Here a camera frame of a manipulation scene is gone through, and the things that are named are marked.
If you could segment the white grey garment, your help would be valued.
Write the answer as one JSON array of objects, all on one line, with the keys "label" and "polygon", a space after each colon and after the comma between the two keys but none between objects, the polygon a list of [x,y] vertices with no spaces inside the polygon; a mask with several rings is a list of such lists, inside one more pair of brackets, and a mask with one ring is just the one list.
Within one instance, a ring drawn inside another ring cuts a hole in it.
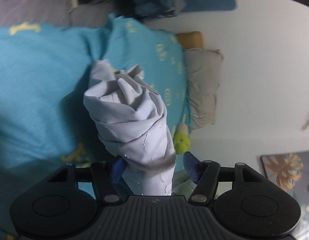
[{"label": "white grey garment", "polygon": [[107,59],[90,73],[84,106],[110,154],[127,162],[124,180],[136,195],[169,196],[176,152],[159,93],[143,81],[139,65],[114,72]]}]

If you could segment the green lion fleece blanket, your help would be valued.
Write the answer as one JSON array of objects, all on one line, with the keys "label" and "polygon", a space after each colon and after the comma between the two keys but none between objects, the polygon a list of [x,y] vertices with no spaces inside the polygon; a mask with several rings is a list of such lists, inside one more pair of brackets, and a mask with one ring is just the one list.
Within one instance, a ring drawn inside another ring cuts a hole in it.
[{"label": "green lion fleece blanket", "polygon": [[184,196],[189,199],[193,193],[196,184],[190,179],[185,170],[175,172],[172,179],[172,194],[178,196]]}]

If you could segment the green plush toy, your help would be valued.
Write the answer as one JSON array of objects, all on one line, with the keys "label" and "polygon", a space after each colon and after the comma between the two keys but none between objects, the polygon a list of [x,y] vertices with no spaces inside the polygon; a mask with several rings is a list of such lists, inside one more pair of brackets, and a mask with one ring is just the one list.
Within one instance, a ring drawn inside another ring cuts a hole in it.
[{"label": "green plush toy", "polygon": [[190,147],[189,130],[185,123],[180,123],[173,133],[173,146],[176,155],[184,154]]}]

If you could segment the grey pillow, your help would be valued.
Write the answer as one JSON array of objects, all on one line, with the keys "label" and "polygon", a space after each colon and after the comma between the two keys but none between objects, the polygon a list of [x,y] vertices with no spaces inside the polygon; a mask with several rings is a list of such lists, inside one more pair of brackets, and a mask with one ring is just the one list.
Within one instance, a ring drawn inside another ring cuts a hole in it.
[{"label": "grey pillow", "polygon": [[183,57],[192,129],[213,125],[223,55],[220,50],[192,48],[185,50]]}]

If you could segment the teal patterned bed sheet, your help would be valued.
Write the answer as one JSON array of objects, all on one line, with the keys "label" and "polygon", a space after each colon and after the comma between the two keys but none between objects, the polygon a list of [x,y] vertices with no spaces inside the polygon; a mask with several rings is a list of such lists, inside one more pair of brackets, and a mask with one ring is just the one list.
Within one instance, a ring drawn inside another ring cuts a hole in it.
[{"label": "teal patterned bed sheet", "polygon": [[103,155],[84,107],[91,66],[138,64],[167,107],[174,132],[191,123],[183,50],[176,35],[109,15],[101,28],[24,22],[0,28],[0,239],[15,239],[12,201],[65,163],[87,167]]}]

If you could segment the tan headboard cushion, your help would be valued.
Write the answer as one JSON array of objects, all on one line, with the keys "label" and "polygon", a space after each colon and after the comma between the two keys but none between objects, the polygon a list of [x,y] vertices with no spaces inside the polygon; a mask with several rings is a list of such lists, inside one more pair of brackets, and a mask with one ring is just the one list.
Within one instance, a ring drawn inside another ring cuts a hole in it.
[{"label": "tan headboard cushion", "polygon": [[183,49],[204,48],[203,36],[202,33],[199,31],[193,31],[190,33],[179,33],[176,34],[176,37]]}]

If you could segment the floral wall painting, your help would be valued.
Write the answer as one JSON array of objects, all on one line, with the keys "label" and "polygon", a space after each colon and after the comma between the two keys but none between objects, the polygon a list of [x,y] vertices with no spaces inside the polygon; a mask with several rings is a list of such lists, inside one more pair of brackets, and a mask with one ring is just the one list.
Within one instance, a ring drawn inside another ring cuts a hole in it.
[{"label": "floral wall painting", "polygon": [[262,155],[265,177],[290,194],[301,208],[296,239],[309,239],[309,151]]}]

